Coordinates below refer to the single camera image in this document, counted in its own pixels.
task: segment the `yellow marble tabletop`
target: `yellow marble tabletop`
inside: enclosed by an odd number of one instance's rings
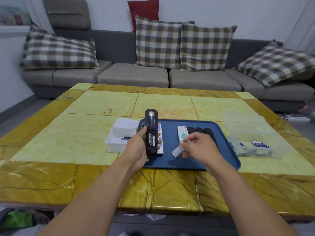
[[[142,119],[148,108],[159,118],[214,121],[227,137],[223,116],[228,112],[263,116],[289,150],[281,159],[240,157],[239,171],[277,212],[315,216],[315,145],[251,94],[84,83],[0,139],[0,204],[69,204],[119,157],[105,144],[116,119]],[[207,172],[160,169],[135,174],[118,210],[229,213]]]

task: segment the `clear plastic container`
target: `clear plastic container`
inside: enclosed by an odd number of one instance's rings
[[[258,114],[229,113],[224,116],[224,121],[230,132],[228,140],[237,156],[282,158],[290,149],[289,144]],[[255,146],[253,141],[269,147]]]

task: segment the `sofa backrest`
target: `sofa backrest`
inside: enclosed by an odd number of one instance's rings
[[[54,28],[57,35],[65,38],[91,40],[96,44],[97,59],[112,63],[136,63],[136,34],[132,32],[110,30],[70,30]],[[226,69],[231,69],[238,63],[261,50],[271,41],[254,39],[233,39]]]

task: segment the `sofa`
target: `sofa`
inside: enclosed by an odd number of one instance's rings
[[[271,87],[264,87],[253,79],[232,68],[244,61],[270,41],[233,39],[228,51],[224,71],[187,72],[135,65],[136,34],[132,32],[91,29],[86,2],[77,4],[80,15],[68,19],[67,15],[54,15],[49,3],[44,5],[54,31],[71,39],[91,40],[96,43],[98,69],[57,69],[24,71],[23,79],[39,97],[56,98],[77,83],[99,83],[144,87],[186,88],[221,91],[245,91],[262,101],[273,111],[295,112],[302,102],[314,94],[314,89],[303,83],[314,73],[308,69],[288,80]],[[74,0],[71,12],[76,6]]]

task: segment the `floor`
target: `floor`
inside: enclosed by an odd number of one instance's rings
[[[7,134],[49,103],[50,101],[39,100],[14,117],[1,123],[0,137]],[[291,125],[306,138],[315,143],[315,119],[312,117],[309,118],[312,119],[311,122],[291,122]],[[21,230],[11,230],[3,233],[1,236],[34,236],[43,229],[43,227],[45,227],[45,225],[37,225]],[[302,236],[315,234],[315,223],[296,224],[294,227]],[[153,221],[145,215],[124,216],[116,214],[113,218],[109,236],[118,236],[123,231],[132,232],[132,236],[177,236],[181,233],[186,233],[191,236],[235,236],[238,234],[234,222],[230,217],[172,215],[158,221]]]

